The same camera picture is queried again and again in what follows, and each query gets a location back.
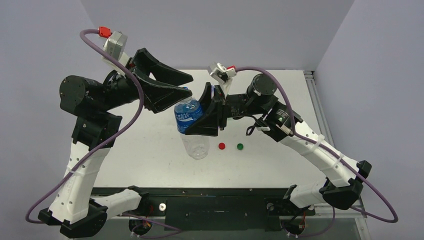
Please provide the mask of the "green bottle cap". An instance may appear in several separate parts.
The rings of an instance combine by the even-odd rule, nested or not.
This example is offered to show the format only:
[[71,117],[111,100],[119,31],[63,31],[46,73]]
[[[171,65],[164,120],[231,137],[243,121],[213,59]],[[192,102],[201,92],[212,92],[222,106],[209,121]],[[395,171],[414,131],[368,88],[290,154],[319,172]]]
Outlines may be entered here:
[[237,148],[239,151],[242,151],[242,150],[244,149],[244,144],[243,144],[243,143],[238,143],[238,144],[236,145],[236,148]]

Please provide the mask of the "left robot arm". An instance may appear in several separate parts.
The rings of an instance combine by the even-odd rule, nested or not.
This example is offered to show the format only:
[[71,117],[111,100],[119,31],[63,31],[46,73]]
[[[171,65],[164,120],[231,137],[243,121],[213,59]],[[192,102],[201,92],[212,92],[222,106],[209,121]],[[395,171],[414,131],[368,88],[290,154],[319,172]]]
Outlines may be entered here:
[[[191,96],[183,86],[192,82],[193,77],[161,63],[145,48],[133,57],[125,57],[124,65],[144,90],[144,107],[153,113]],[[38,219],[49,226],[60,226],[61,234],[77,239],[96,235],[107,220],[120,214],[151,213],[149,193],[137,186],[98,199],[91,197],[100,167],[115,143],[112,136],[122,121],[111,109],[139,99],[133,81],[116,70],[103,82],[70,75],[61,82],[59,95],[60,108],[77,120],[65,182],[50,207],[39,212]]]

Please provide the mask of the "blue label small bottle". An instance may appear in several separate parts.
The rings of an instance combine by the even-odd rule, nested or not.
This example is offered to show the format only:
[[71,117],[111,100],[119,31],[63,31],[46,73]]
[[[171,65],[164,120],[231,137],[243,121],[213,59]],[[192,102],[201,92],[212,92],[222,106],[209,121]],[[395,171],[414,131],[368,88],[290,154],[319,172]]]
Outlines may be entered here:
[[203,116],[199,101],[189,96],[178,102],[173,109],[176,128],[180,134],[185,152],[195,160],[205,158],[210,149],[209,137],[197,132],[197,121]]

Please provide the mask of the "red bottle cap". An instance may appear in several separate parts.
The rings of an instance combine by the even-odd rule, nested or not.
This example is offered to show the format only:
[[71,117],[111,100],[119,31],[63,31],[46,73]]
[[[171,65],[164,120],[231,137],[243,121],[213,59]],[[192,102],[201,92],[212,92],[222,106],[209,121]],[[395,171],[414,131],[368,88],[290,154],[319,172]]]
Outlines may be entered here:
[[224,142],[220,142],[220,143],[218,144],[218,148],[219,148],[220,150],[224,150],[224,149],[226,148],[226,144],[225,144]]

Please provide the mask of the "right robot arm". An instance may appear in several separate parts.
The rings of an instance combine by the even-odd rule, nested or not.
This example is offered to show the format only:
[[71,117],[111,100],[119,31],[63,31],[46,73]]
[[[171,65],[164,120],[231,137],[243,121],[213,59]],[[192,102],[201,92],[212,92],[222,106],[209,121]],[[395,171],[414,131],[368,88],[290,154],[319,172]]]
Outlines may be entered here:
[[220,86],[207,83],[200,98],[204,113],[185,134],[216,137],[228,119],[253,118],[254,124],[247,128],[247,135],[254,130],[263,132],[298,152],[326,177],[324,181],[308,185],[292,185],[282,199],[287,213],[294,214],[319,203],[348,210],[359,199],[371,164],[342,156],[297,113],[290,114],[287,106],[275,96],[276,91],[275,82],[263,73],[252,79],[244,94],[224,95]]

